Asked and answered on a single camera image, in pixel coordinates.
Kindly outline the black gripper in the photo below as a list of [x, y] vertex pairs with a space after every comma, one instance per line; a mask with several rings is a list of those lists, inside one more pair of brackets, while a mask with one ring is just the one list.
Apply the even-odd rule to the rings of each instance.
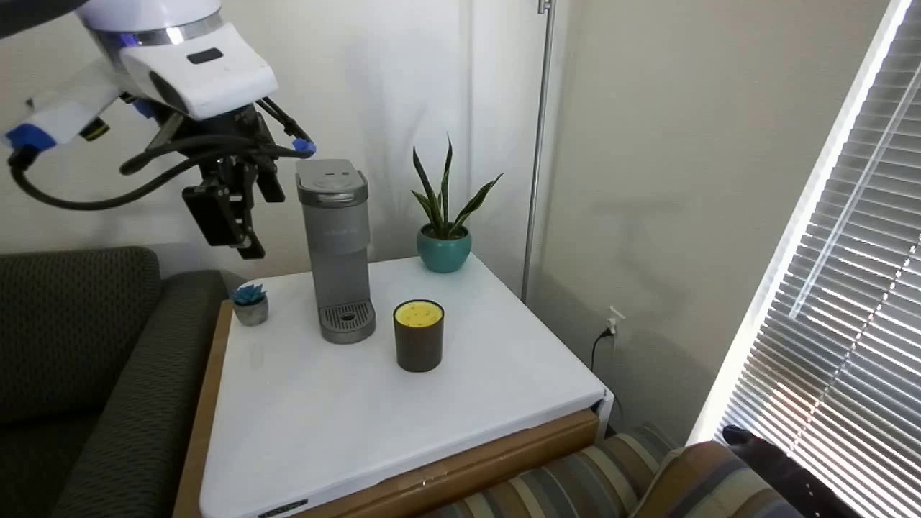
[[181, 197], [209, 243], [228, 243], [242, 259], [261, 259], [264, 248], [254, 229], [254, 193], [283, 200], [276, 177], [276, 144], [257, 108], [224, 114], [208, 134], [195, 134], [188, 157], [201, 181], [183, 186]]

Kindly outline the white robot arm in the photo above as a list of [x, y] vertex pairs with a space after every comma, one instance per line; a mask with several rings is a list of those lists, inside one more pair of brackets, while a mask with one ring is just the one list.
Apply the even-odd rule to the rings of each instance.
[[[68, 12], [81, 16], [101, 56], [6, 133], [14, 183], [60, 210], [112, 210], [198, 166], [201, 181], [183, 186], [181, 197], [205, 238], [235, 248], [242, 259], [261, 259], [251, 219], [254, 190], [261, 190], [264, 200], [283, 200], [276, 157], [306, 157], [313, 144], [270, 101], [276, 75], [222, 16], [222, 0], [0, 0], [0, 33], [11, 36]], [[101, 137], [101, 114], [116, 97], [158, 124], [155, 137], [122, 164], [124, 176], [171, 151], [181, 151], [181, 160], [124, 194], [97, 200], [57, 197], [25, 177], [41, 151], [74, 134]]]

